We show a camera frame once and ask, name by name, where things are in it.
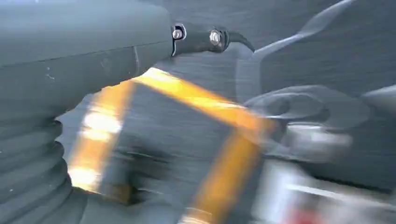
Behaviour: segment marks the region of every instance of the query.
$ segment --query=yellow line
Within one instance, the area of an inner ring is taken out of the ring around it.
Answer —
[[[106,87],[95,95],[69,163],[73,186],[92,192],[98,190],[107,158],[121,130],[133,87],[132,82],[125,81]]]
[[[258,118],[224,97],[205,90],[195,84],[172,76],[168,72],[151,68],[133,81],[181,101],[231,126],[257,129]]]
[[[243,132],[235,130],[181,223],[223,223],[259,156],[260,148]]]

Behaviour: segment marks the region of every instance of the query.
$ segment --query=gray surface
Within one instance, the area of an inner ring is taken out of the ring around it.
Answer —
[[[337,1],[150,2],[164,5],[179,20],[216,23],[240,31],[259,48],[295,34],[313,15]],[[260,68],[262,93],[294,85],[322,84],[359,96],[393,85],[396,33],[391,21],[395,20],[395,8],[396,1],[358,0],[324,32],[267,57]],[[232,52],[221,56],[203,53],[182,56],[158,66],[236,100],[235,61]],[[61,119],[66,136],[70,136],[62,139],[66,146],[71,146],[74,141],[72,136],[78,129],[76,117],[81,116],[76,112]],[[355,137],[351,152],[337,163],[310,166],[311,171],[319,176],[367,186],[394,187],[395,124],[393,115],[374,110],[369,122],[351,130]],[[225,125],[146,87],[139,87],[117,148],[121,151],[143,148],[141,150],[148,154],[166,154],[170,158],[168,174],[159,182],[149,180],[147,187],[165,192],[169,196],[166,200],[175,205],[187,204],[228,132]],[[150,163],[146,165],[145,172],[155,171],[149,169]],[[252,197],[254,189],[255,183],[250,183],[242,197],[245,202],[242,201],[234,212],[236,218],[248,216],[248,197]]]

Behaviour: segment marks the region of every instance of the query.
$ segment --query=screw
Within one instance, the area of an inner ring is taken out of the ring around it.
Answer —
[[[219,45],[221,40],[221,34],[217,30],[212,30],[209,35],[209,40],[213,45]]]
[[[180,30],[180,29],[175,29],[175,30],[173,30],[173,32],[172,32],[172,37],[173,37],[173,39],[175,39],[175,40],[182,39],[182,38],[183,38],[183,31]]]

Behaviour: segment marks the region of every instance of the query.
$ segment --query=orange stripe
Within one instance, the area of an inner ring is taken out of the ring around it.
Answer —
[[[235,130],[181,224],[223,223],[259,156],[260,148],[240,130]]]
[[[172,76],[168,72],[151,68],[142,76],[134,78],[133,81],[150,86],[162,94],[175,98],[231,126],[250,130],[258,127],[258,118],[243,106]]]
[[[69,163],[74,186],[97,191],[107,158],[121,130],[133,87],[132,82],[125,81],[95,95]]]

